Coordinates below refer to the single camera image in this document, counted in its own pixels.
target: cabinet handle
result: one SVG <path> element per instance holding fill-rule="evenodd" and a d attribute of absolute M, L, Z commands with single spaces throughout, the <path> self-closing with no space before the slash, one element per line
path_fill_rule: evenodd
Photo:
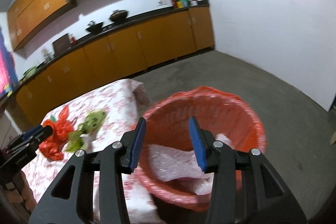
<path fill-rule="evenodd" d="M 43 6 L 44 10 L 48 10 L 50 8 L 50 4 L 49 2 L 47 2 L 44 6 Z"/>

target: red plastic bag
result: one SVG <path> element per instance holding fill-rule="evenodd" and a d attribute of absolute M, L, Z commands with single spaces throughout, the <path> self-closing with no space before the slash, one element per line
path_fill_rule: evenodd
<path fill-rule="evenodd" d="M 39 145 L 39 150 L 48 159 L 62 160 L 63 153 L 59 151 L 59 145 L 57 142 L 44 141 Z"/>
<path fill-rule="evenodd" d="M 58 115 L 58 120 L 53 122 L 48 119 L 45 120 L 42 126 L 51 126 L 53 133 L 39 146 L 42 154 L 51 160 L 62 160 L 62 147 L 68 140 L 68 134 L 74 131 L 73 124 L 67 120 L 69 117 L 69 106 L 63 107 Z"/>
<path fill-rule="evenodd" d="M 145 112 L 147 132 L 135 175 L 159 199 L 200 212 L 207 210 L 210 196 L 190 193 L 176 180 L 159 180 L 149 161 L 150 144 L 183 151 L 193 149 L 188 132 L 190 116 L 195 116 L 200 127 L 214 135 L 224 134 L 236 150 L 248 152 L 258 148 L 264 153 L 266 137 L 259 117 L 239 96 L 206 86 L 176 93 Z M 236 186 L 241 188 L 240 172 L 236 173 Z"/>
<path fill-rule="evenodd" d="M 58 114 L 58 120 L 66 120 L 69 117 L 69 106 L 63 107 L 61 112 Z"/>

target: red bag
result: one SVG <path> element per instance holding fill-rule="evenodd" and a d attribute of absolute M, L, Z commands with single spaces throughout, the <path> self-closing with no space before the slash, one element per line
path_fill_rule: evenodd
<path fill-rule="evenodd" d="M 56 122 L 50 119 L 43 122 L 42 126 L 51 126 L 53 130 L 52 135 L 39 145 L 41 153 L 46 158 L 51 160 L 63 159 L 62 147 L 68 140 L 68 134 L 74 131 L 72 123 L 67 120 L 68 117 L 69 106 L 66 105 L 59 113 Z"/>

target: black pot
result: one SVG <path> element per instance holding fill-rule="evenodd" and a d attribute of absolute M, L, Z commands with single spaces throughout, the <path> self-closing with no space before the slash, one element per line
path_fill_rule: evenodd
<path fill-rule="evenodd" d="M 123 22 L 128 16 L 128 11 L 126 10 L 115 10 L 112 15 L 110 15 L 109 19 L 112 22 L 120 23 Z"/>
<path fill-rule="evenodd" d="M 91 25 L 90 27 L 86 28 L 85 30 L 87 30 L 88 32 L 92 32 L 92 33 L 100 33 L 102 31 L 103 24 L 104 24 L 104 22 L 100 22 L 100 23 Z"/>

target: white wall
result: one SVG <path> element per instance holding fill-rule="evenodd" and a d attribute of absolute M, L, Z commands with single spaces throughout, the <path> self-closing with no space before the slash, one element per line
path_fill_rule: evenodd
<path fill-rule="evenodd" d="M 210 0 L 216 49 L 293 85 L 325 110 L 336 92 L 336 0 Z"/>

